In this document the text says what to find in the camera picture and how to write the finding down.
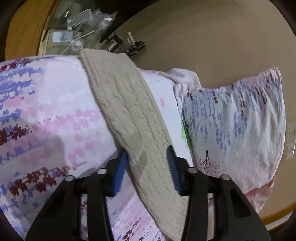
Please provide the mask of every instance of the pink flower print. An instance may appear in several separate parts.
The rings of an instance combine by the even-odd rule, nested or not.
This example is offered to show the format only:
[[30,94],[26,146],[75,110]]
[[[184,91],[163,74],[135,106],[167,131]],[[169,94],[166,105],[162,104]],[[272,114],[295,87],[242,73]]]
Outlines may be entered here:
[[42,129],[46,130],[46,131],[50,131],[51,130],[51,122],[49,119],[43,119],[43,123],[44,125],[42,125]]
[[44,152],[45,157],[46,157],[46,158],[49,158],[49,157],[52,155],[52,153],[53,153],[54,151],[53,151],[53,149],[51,148],[51,146],[49,146],[49,145],[45,145],[45,146],[43,147],[43,152]]
[[96,134],[95,134],[96,137],[101,137],[102,136],[102,133],[99,132],[99,131],[96,131]]
[[89,123],[88,123],[87,120],[82,119],[82,120],[79,120],[79,122],[82,125],[82,127],[84,127],[84,128],[88,128],[89,127]]
[[89,116],[89,121],[96,123],[99,120],[99,115],[90,115]]
[[29,156],[28,155],[22,155],[21,159],[20,159],[20,162],[24,167],[27,167],[30,164]]
[[74,121],[74,116],[67,114],[67,115],[66,115],[66,119],[67,119],[69,122],[73,122],[73,121]]
[[120,225],[115,225],[113,228],[112,228],[113,231],[118,231],[120,230]]
[[92,149],[94,149],[95,145],[96,145],[95,141],[89,141],[85,144],[85,149],[92,150]]
[[165,107],[165,100],[163,99],[163,97],[160,98],[160,103],[161,103],[161,106],[164,108]]
[[68,154],[68,159],[69,159],[69,161],[71,161],[71,162],[75,162],[76,161],[76,154],[75,153],[69,153]]
[[35,152],[30,153],[29,159],[30,159],[30,165],[32,165],[32,166],[35,166],[37,163],[39,163],[39,156],[36,155]]
[[76,114],[77,117],[82,117],[82,116],[84,116],[83,111],[80,110],[80,109],[76,110],[76,111],[75,111],[75,114]]
[[20,102],[21,102],[21,95],[18,95],[18,96],[15,96],[14,98],[8,98],[4,104],[6,107],[16,107],[16,106],[19,106],[20,105]]
[[90,116],[90,114],[91,114],[90,110],[85,110],[84,111],[84,116]]
[[82,135],[80,135],[80,134],[75,134],[74,135],[74,141],[76,141],[76,142],[82,142],[84,140],[84,138],[82,137]]
[[51,132],[57,134],[59,132],[60,123],[58,121],[53,121],[51,125]]
[[65,125],[67,123],[67,118],[65,118],[63,116],[59,116],[57,118],[57,121],[59,121],[60,125]]
[[42,128],[43,124],[41,124],[39,121],[35,121],[33,123],[33,126],[32,128],[34,129],[34,131],[37,131],[37,132],[43,132],[43,128]]
[[78,148],[75,148],[74,149],[75,153],[79,156],[79,157],[84,157],[85,156],[85,153],[84,153],[84,150],[80,147]]
[[22,119],[27,119],[28,118],[28,116],[29,116],[29,112],[28,111],[26,111],[26,110],[22,110]]
[[29,107],[27,108],[27,111],[30,113],[30,115],[31,115],[32,117],[37,116],[37,111],[36,111],[35,107],[29,106]]
[[73,129],[74,129],[74,131],[80,131],[80,129],[81,129],[80,123],[74,122]]
[[54,104],[42,104],[40,110],[44,111],[47,115],[52,115],[55,106]]

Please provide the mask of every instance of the pink cherry blossom print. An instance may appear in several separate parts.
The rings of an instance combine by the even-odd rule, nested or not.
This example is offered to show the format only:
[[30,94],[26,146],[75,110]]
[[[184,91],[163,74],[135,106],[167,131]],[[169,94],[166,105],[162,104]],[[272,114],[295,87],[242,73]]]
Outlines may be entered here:
[[68,154],[68,159],[71,161],[71,162],[74,162],[76,161],[76,154],[75,153],[69,153]]
[[161,103],[161,106],[165,108],[165,100],[163,99],[163,97],[160,98],[160,103]]

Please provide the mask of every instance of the dark red flower print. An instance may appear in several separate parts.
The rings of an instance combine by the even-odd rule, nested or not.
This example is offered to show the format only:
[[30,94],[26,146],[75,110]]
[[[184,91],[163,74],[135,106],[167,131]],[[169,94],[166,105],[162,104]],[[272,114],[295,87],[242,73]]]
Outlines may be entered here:
[[239,92],[240,96],[239,96],[239,101],[240,101],[240,104],[241,104],[241,116],[244,116],[244,108],[246,107],[246,103],[244,101],[244,97],[241,93],[241,91]]
[[19,188],[21,185],[22,185],[22,180],[21,179],[15,180],[15,187],[16,188]]
[[2,131],[0,131],[0,145],[7,143],[7,137],[12,136],[12,139],[17,140],[17,137],[22,137],[23,135],[26,134],[26,131],[27,131],[26,128],[22,129],[21,127],[16,126],[13,128],[13,131],[11,131],[9,135],[7,135],[6,131],[2,129]]
[[19,195],[18,188],[16,188],[15,186],[11,186],[9,188],[9,190],[12,193],[13,196]]
[[8,64],[9,65],[9,69],[14,69],[14,68],[16,68],[16,63],[10,63],[10,64]]
[[39,192],[43,192],[43,191],[46,191],[46,185],[45,183],[37,183],[36,184],[36,189],[39,191]]
[[55,179],[52,178],[50,175],[44,176],[44,178],[43,178],[43,183],[44,183],[44,184],[48,184],[48,185],[50,185],[51,187],[52,187],[53,185],[56,185],[56,184],[57,184],[57,182],[55,181]]
[[217,103],[218,103],[218,98],[217,98],[217,96],[216,96],[216,94],[215,94],[214,91],[213,91],[213,96],[214,96],[214,101],[215,101],[215,103],[217,104]]
[[158,237],[157,241],[161,241],[162,237],[163,237],[163,234],[161,234],[161,235]]
[[7,65],[3,65],[3,66],[1,66],[0,71],[5,71],[6,68],[7,68]]
[[27,182],[28,183],[37,183],[38,180],[39,180],[39,176],[41,175],[41,172],[40,171],[36,171],[36,172],[32,172],[32,173],[28,173],[27,174]]
[[22,129],[21,127],[14,127],[14,132],[10,132],[10,135],[12,135],[12,139],[17,140],[17,137],[22,137],[24,134],[26,134],[26,128]]
[[0,145],[3,145],[4,143],[7,143],[7,133],[4,129],[2,129],[2,131],[0,131]]
[[125,236],[122,237],[122,239],[123,239],[124,241],[129,241],[129,240],[130,240],[131,236],[133,236],[133,229],[137,226],[137,224],[138,224],[138,222],[139,222],[140,220],[141,220],[141,217],[139,218],[139,220],[137,220],[137,221],[133,224],[132,228],[129,229],[129,230],[126,232]]
[[31,60],[31,59],[27,59],[27,58],[24,58],[24,59],[21,59],[20,60],[20,64],[29,64],[29,63],[31,63],[33,60]]
[[87,202],[84,201],[81,205],[80,205],[80,210],[87,210]]
[[262,90],[260,89],[260,96],[263,100],[263,103],[266,104],[267,103],[267,99],[265,98],[265,95],[262,93]]
[[147,232],[144,232],[144,235],[139,238],[139,241],[142,241],[146,234],[148,234],[149,230],[151,229],[151,226],[147,229]]
[[20,189],[22,190],[22,192],[24,192],[24,191],[28,191],[28,187],[27,187],[27,185],[26,185],[25,183],[22,183],[22,184],[20,185]]
[[46,167],[42,168],[42,174],[45,176],[48,174],[48,169]]

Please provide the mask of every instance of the wooden furniture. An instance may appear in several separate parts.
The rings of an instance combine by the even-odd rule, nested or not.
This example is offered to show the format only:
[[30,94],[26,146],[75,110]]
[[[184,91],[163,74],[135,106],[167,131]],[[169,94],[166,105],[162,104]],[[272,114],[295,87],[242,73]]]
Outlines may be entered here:
[[5,60],[35,56],[47,17],[57,0],[27,0],[12,17],[5,47]]

